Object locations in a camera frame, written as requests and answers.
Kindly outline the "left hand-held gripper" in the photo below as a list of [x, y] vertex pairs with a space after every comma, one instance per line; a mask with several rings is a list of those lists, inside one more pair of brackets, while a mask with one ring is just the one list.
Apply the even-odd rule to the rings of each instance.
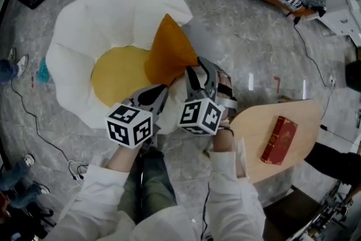
[[122, 103], [116, 103], [105, 117], [109, 140], [130, 149], [148, 149], [160, 130], [156, 122], [168, 94], [167, 85], [151, 85], [137, 90]]

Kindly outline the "orange rectangular cushion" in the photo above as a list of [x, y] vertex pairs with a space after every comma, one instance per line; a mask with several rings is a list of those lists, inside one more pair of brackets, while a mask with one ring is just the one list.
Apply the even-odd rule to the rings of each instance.
[[171, 86], [184, 75], [187, 67], [197, 67], [197, 54], [174, 19], [166, 14], [162, 19], [144, 71], [151, 84]]

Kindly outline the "person's right forearm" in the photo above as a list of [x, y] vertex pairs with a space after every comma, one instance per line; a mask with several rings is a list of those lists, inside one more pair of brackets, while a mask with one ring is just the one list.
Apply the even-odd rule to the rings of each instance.
[[[230, 127], [230, 122], [223, 120], [220, 126]], [[212, 172], [209, 184], [211, 202], [235, 204], [247, 200], [249, 180], [244, 146], [239, 146], [235, 136], [225, 130], [218, 130], [216, 135], [212, 136], [212, 142]]]

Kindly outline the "person's right hand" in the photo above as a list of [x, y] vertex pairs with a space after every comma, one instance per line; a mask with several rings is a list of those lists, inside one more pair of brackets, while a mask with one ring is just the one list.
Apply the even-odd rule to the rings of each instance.
[[221, 98], [235, 100], [231, 82], [228, 77], [223, 73], [218, 74], [217, 96]]

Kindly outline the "person's right leg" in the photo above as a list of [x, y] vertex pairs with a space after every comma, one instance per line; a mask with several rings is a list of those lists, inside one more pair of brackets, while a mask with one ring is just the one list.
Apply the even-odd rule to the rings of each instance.
[[164, 154], [151, 148], [142, 155], [143, 178], [141, 183], [141, 208], [143, 219], [169, 207], [177, 205], [164, 162]]

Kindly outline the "person's leg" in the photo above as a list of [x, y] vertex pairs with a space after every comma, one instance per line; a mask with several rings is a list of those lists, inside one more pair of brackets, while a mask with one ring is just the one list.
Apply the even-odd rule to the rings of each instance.
[[142, 155], [143, 178], [141, 183], [141, 208], [143, 219], [169, 207], [177, 205], [164, 162], [164, 154], [151, 148]]
[[124, 185], [124, 193], [118, 210], [125, 212], [135, 224], [140, 222], [141, 213], [141, 179], [143, 163], [137, 156]]

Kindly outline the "white egg-shaped beanbag chair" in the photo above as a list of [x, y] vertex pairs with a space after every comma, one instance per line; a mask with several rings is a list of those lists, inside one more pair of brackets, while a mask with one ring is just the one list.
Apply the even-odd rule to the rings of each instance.
[[91, 84], [96, 62], [115, 47], [135, 46], [148, 54], [165, 15], [176, 21], [196, 52], [216, 61], [216, 41], [185, 0], [76, 0], [65, 6], [46, 54], [58, 103], [90, 129], [104, 129], [109, 107]]

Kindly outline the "white power strip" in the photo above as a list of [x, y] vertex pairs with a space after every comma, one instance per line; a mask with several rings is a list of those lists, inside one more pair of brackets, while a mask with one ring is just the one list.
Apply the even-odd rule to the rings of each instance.
[[82, 185], [85, 174], [88, 170], [88, 163], [83, 161], [69, 160], [68, 161], [68, 170], [73, 178], [73, 180], [78, 184]]

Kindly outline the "red hardcover book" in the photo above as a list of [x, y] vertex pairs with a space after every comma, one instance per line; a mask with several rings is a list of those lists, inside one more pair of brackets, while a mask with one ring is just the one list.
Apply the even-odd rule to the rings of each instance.
[[297, 131], [298, 125], [279, 116], [261, 156], [261, 161], [273, 165], [281, 165]]

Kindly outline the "teal floor item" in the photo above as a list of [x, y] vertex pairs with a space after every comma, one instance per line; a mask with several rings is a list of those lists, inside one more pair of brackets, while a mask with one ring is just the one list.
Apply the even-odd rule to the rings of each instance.
[[36, 71], [36, 80], [40, 84], [53, 84], [53, 79], [50, 75], [46, 65], [46, 58], [43, 57], [39, 63], [38, 70]]

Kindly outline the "person's white shirt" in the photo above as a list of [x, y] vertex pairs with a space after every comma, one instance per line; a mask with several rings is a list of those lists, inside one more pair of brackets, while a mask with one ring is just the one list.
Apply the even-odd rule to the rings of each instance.
[[[230, 129], [213, 137], [206, 209], [214, 241], [263, 241], [265, 214], [237, 155]], [[108, 161], [95, 158], [81, 191], [46, 241], [197, 241], [178, 205], [163, 153], [120, 147]]]

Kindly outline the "black storage box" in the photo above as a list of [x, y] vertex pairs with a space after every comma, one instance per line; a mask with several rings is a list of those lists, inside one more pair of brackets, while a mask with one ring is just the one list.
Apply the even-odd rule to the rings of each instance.
[[355, 60], [345, 67], [346, 85], [361, 93], [361, 60]]

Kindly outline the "white vanity cabinet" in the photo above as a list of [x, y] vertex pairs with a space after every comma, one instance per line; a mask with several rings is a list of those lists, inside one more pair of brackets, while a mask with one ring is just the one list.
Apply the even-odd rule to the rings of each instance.
[[361, 6], [356, 0], [326, 0], [326, 13], [319, 20], [337, 36], [349, 36], [361, 47]]

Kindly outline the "dark chair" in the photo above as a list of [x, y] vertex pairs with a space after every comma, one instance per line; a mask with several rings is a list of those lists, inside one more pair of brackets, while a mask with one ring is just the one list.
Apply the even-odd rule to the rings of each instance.
[[322, 201], [317, 202], [295, 186], [291, 193], [264, 208], [264, 241], [294, 241], [303, 233], [315, 237], [330, 222], [339, 198], [336, 184]]

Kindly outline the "black office chair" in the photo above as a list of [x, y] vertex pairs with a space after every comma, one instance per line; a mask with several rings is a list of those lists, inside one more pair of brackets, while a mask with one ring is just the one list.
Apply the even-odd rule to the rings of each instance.
[[44, 239], [47, 228], [53, 228], [54, 211], [37, 202], [30, 203], [23, 209], [8, 207], [8, 217], [0, 221], [0, 241], [32, 241], [34, 237]]

